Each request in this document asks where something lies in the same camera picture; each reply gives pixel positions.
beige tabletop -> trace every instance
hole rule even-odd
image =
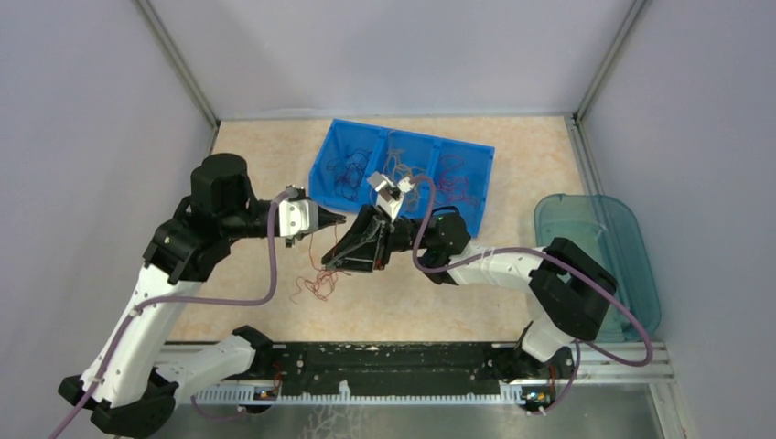
[[[560,117],[360,119],[391,128],[439,135],[496,148],[480,235],[483,245],[534,245],[534,208],[554,193],[581,194],[581,180]],[[242,155],[253,190],[270,199],[286,185],[307,185],[307,175],[331,120],[225,122],[214,152]],[[339,226],[341,236],[350,226]],[[201,297],[258,298],[269,285],[267,240],[239,241],[202,287]],[[334,230],[314,235],[316,266],[334,245]],[[486,285],[435,285],[416,270],[411,255],[395,253],[372,274],[339,275],[326,301],[296,286],[314,279],[309,237],[293,249],[276,241],[278,287],[258,308],[189,305],[171,340],[218,340],[251,325],[275,341],[514,340],[528,315],[520,291]]]

blue plastic bin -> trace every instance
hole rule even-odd
[[[454,140],[443,140],[440,146],[434,170],[435,207],[457,207],[471,236],[480,233],[495,153],[490,146]]]
[[[356,212],[369,196],[366,178],[383,150],[379,126],[334,120],[310,171],[310,197],[332,209]]]
[[[394,180],[425,174],[437,187],[436,205],[456,206],[469,234],[477,236],[494,154],[491,146],[335,119],[310,170],[309,194],[322,206],[358,212],[374,203],[367,183],[374,171]],[[428,187],[420,185],[407,195],[401,214],[422,217],[428,196]]]
[[[639,223],[628,206],[602,195],[556,194],[539,202],[533,221],[540,247],[556,237],[568,238],[606,268],[617,279],[618,300],[654,334],[660,325],[660,301]],[[611,306],[597,340],[639,339],[628,319]]]
[[[430,176],[439,155],[440,139],[433,135],[388,130],[385,148],[377,159],[375,170],[398,182],[404,177]],[[370,203],[374,204],[377,194],[369,187]],[[428,186],[419,185],[404,196],[400,215],[421,218],[428,206]]]

thin wire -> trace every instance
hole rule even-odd
[[[333,173],[336,195],[350,201],[358,200],[359,188],[370,156],[372,156],[371,151],[359,148],[344,157],[332,158],[326,163],[326,170]]]
[[[568,392],[571,391],[571,384],[574,382],[574,380],[577,379],[577,374],[579,373],[579,363],[581,362],[581,356],[582,356],[582,349],[579,347],[579,341],[574,340],[574,346],[577,348],[577,362],[574,364],[574,368],[571,370],[571,377],[568,378],[568,383],[563,388],[562,391],[560,391],[560,395],[553,401],[552,404],[550,404],[549,407],[543,410],[528,412],[529,414],[542,414],[547,415],[552,410],[555,409],[555,407],[558,406],[558,404],[561,403],[562,400],[566,398],[566,395],[568,395]]]
[[[307,288],[307,290],[312,293],[318,300],[322,302],[327,302],[329,300],[329,296],[334,293],[334,289],[337,285],[337,281],[339,280],[339,274],[343,273],[346,276],[350,276],[350,273],[347,273],[342,270],[327,270],[322,267],[317,267],[315,265],[315,258],[313,258],[313,236],[314,234],[310,235],[310,245],[307,249],[307,255],[310,258],[310,266],[313,267],[313,270],[315,270],[316,277],[315,280],[309,280],[305,279],[303,276],[297,277],[297,279],[294,281],[294,284],[296,285],[296,293],[292,294],[290,297],[288,297],[291,302],[294,302],[295,304],[299,305],[299,303],[294,300],[294,297],[302,294],[302,285]],[[334,250],[333,254],[337,254],[337,242],[340,240],[340,238],[337,236],[337,225],[334,225]],[[329,286],[329,292],[327,294],[322,294],[320,290],[324,287],[324,285]]]
[[[585,283],[587,286],[592,288],[596,293],[600,294],[601,297],[603,297],[607,302],[612,304],[615,308],[617,308],[618,311],[620,311],[624,316],[628,318],[630,323],[633,325],[633,327],[636,329],[636,332],[639,333],[639,336],[641,337],[641,340],[644,343],[644,348],[646,350],[644,359],[640,361],[630,361],[623,359],[621,357],[618,357],[611,352],[605,350],[604,348],[601,348],[599,346],[596,346],[592,342],[586,342],[591,348],[595,349],[597,352],[601,353],[602,355],[613,359],[621,364],[625,364],[627,366],[632,366],[634,368],[639,368],[646,366],[652,362],[652,356],[653,356],[653,348],[652,348],[652,341],[650,340],[650,335],[647,333],[647,330],[644,329],[644,326],[641,325],[641,322],[639,322],[639,319],[636,318],[636,316],[633,315],[633,313],[625,306],[623,305],[619,300],[617,300],[612,294],[610,294],[608,291],[606,291],[601,285],[597,284],[595,281],[590,279],[587,275],[580,272],[576,268],[572,267],[571,265],[557,259],[554,256],[551,256],[549,254],[546,254],[544,252],[539,252],[535,249],[530,249],[527,247],[505,247],[502,249],[493,249],[490,251],[487,251],[482,254],[476,254],[473,256],[469,256],[468,258],[465,258],[461,261],[451,263],[450,265],[446,265],[443,267],[437,267],[437,268],[429,268],[423,266],[423,264],[420,263],[418,260],[418,250],[420,250],[420,242],[423,238],[424,233],[426,233],[426,228],[428,227],[428,222],[431,220],[431,212],[434,210],[434,200],[437,196],[437,189],[434,185],[434,180],[431,179],[429,176],[417,176],[413,178],[412,183],[415,185],[419,185],[421,182],[426,182],[429,185],[429,191],[430,191],[430,201],[428,203],[428,208],[426,209],[426,214],[423,217],[423,221],[420,223],[420,228],[417,232],[417,237],[415,238],[415,242],[413,243],[413,264],[415,265],[415,268],[420,270],[423,273],[442,273],[446,272],[448,270],[452,270],[454,268],[462,267],[464,265],[467,265],[469,263],[478,261],[486,256],[496,255],[496,254],[503,254],[503,253],[525,253],[530,254],[532,256],[536,256],[538,258],[542,258],[545,261],[548,261],[563,270],[567,271],[570,275],[576,277],[578,280]],[[577,355],[577,368],[578,368],[578,362],[579,362],[579,356]],[[570,384],[573,380],[569,380],[569,384],[566,385],[563,392],[561,393],[561,396],[558,398],[556,402],[559,402],[563,399],[563,397],[566,395],[566,392],[568,388],[570,388]]]
[[[459,155],[442,155],[439,157],[441,171],[436,180],[436,189],[444,197],[436,202],[437,205],[465,202],[471,206],[477,206],[478,200],[468,195],[469,176],[451,175],[455,171],[466,166],[466,161]]]
[[[401,181],[402,178],[405,177],[412,179],[415,175],[424,174],[426,172],[425,168],[420,166],[409,166],[402,162],[404,149],[396,149],[393,147],[393,133],[394,131],[388,133],[388,152],[386,153],[387,156],[385,158],[385,164],[383,165],[383,174],[388,176],[394,183]],[[420,192],[417,187],[413,187],[410,192],[404,194],[404,203],[402,204],[402,207],[405,212],[412,213],[417,211],[419,205]]]
[[[555,365],[550,365],[550,395],[555,398]]]
[[[94,377],[92,378],[92,384],[89,385],[89,388],[87,388],[87,390],[83,393],[83,396],[81,396],[81,399],[78,400],[78,402],[76,402],[72,410],[70,410],[68,415],[65,416],[65,419],[63,419],[62,422],[60,422],[57,425],[57,427],[54,428],[54,431],[51,432],[51,434],[48,436],[48,439],[55,439],[59,437],[59,435],[62,434],[62,432],[68,427],[68,425],[70,425],[72,420],[75,419],[75,416],[83,408],[86,402],[97,391],[97,385],[98,383],[102,383],[102,377],[104,377],[105,371],[108,370],[108,365],[110,364],[110,361],[113,358],[113,354],[115,354],[116,350],[118,349],[119,342],[124,336],[126,329],[129,327],[130,323],[132,323],[132,320],[135,316],[140,316],[144,308],[151,305],[156,305],[156,304],[172,304],[172,303],[226,305],[226,306],[259,306],[259,305],[264,305],[270,300],[272,300],[273,296],[275,296],[275,290],[277,289],[277,257],[275,255],[275,215],[277,214],[278,204],[284,199],[293,195],[290,192],[288,192],[288,190],[293,190],[293,189],[287,189],[281,192],[280,194],[278,194],[277,197],[272,199],[272,202],[270,203],[269,213],[267,214],[268,216],[267,239],[269,240],[267,247],[269,251],[269,265],[270,265],[270,284],[269,284],[269,291],[267,292],[267,294],[261,299],[255,299],[255,300],[216,299],[216,298],[209,298],[209,297],[164,296],[164,297],[153,297],[141,302],[140,304],[135,306],[135,308],[133,308],[135,313],[127,314],[124,317],[124,320],[122,320],[121,324],[119,324],[119,327],[116,329],[115,335],[111,339],[111,342],[108,344],[108,348],[105,350],[105,355],[102,358],[102,362],[100,363],[100,366],[97,368],[97,372],[94,374]]]

gray wall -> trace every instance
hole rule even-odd
[[[0,3],[0,437],[45,437],[210,128],[131,2]],[[63,437],[96,437],[81,415]]]
[[[154,0],[222,119],[572,112],[632,0]]]
[[[589,116],[639,218],[702,437],[772,437],[776,3],[655,1]]]

tangled wire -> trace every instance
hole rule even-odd
[[[359,187],[371,155],[370,151],[356,149],[344,157],[332,158],[326,163],[326,170],[334,175],[335,194],[350,201],[358,200]]]
[[[296,284],[296,293],[292,294],[289,299],[291,299],[291,302],[294,302],[295,304],[299,305],[299,303],[294,300],[294,297],[302,294],[302,287],[304,286],[307,288],[307,290],[312,293],[318,300],[322,302],[327,302],[329,300],[329,296],[334,293],[334,289],[337,285],[337,281],[339,280],[339,274],[345,274],[346,276],[350,276],[350,273],[343,272],[342,270],[326,270],[324,268],[319,268],[315,265],[315,259],[313,258],[313,236],[315,236],[315,233],[310,234],[310,247],[307,250],[307,254],[310,257],[310,265],[313,267],[313,270],[315,270],[316,277],[314,280],[311,279],[305,279],[302,276],[297,277],[295,280]],[[334,242],[339,241],[339,238],[337,237],[337,226],[334,226]],[[334,252],[337,252],[337,246],[335,244]],[[323,291],[324,287],[328,286],[329,290]]]
[[[446,206],[452,203],[464,202],[471,206],[477,206],[477,199],[468,195],[469,177],[466,175],[452,175],[466,165],[462,157],[458,155],[442,155],[439,157],[441,171],[436,181],[435,206]]]

